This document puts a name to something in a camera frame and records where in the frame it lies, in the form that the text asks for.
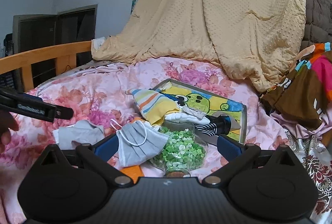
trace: face mask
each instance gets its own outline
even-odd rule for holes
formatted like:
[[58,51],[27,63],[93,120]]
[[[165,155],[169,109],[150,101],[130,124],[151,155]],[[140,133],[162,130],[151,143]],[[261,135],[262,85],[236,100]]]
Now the face mask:
[[158,155],[169,136],[137,120],[117,131],[119,160],[122,167],[140,165]]

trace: cartoon drawing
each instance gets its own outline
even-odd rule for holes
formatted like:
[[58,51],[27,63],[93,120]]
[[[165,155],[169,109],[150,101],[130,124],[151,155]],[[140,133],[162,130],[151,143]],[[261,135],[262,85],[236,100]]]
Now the cartoon drawing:
[[[160,93],[175,101],[180,108],[188,106],[199,109],[208,115],[213,115],[216,111],[224,111],[230,116],[233,116],[235,120],[241,124],[243,108],[241,103],[175,86],[163,90]],[[232,130],[228,135],[238,141],[240,138],[240,129]]]

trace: small label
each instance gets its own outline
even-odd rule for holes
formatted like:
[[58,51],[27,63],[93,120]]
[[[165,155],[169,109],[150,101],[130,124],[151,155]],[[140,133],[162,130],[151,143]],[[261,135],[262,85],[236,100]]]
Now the small label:
[[167,180],[167,181],[164,181],[164,185],[166,185],[166,186],[169,186],[170,184],[172,183],[172,181],[170,181],[170,180]]
[[26,110],[26,111],[30,111],[30,112],[34,112],[34,113],[45,115],[45,111],[39,110],[37,108],[32,108],[32,107],[29,107],[29,106],[23,106],[21,104],[18,104],[17,107],[20,108],[20,109],[22,109],[22,110]]

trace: wooden bed frame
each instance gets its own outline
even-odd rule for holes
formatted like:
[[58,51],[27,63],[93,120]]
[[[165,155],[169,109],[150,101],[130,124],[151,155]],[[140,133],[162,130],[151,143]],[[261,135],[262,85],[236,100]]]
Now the wooden bed frame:
[[34,63],[55,59],[55,72],[60,75],[76,67],[76,54],[91,51],[91,41],[74,42],[55,45],[35,50],[29,50],[0,59],[0,74],[18,68],[22,70],[22,83],[24,91],[34,88],[31,65]]

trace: white string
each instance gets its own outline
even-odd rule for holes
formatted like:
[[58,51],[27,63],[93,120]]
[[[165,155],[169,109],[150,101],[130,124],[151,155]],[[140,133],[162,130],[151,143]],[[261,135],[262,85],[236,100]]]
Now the white string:
[[[113,121],[114,123],[116,123],[119,127],[120,127],[120,129],[122,128],[122,125],[120,125],[117,121],[115,121],[114,119],[112,119],[111,118],[111,121]],[[110,122],[110,125],[112,126],[112,128],[114,128],[116,131],[118,131],[118,129],[117,128],[115,128],[114,127],[114,125]]]
[[146,132],[146,127],[144,125],[144,123],[142,123],[142,121],[140,120],[137,120],[138,123],[141,123],[142,124],[142,127],[144,128],[144,133],[145,133],[145,138],[144,138],[144,141],[140,144],[134,144],[132,142],[130,142],[129,140],[127,140],[127,138],[125,137],[125,135],[123,134],[122,130],[118,130],[117,132],[119,132],[122,136],[122,138],[129,144],[133,145],[133,146],[141,146],[143,145],[145,142],[146,142],[146,139],[147,139],[147,132]]

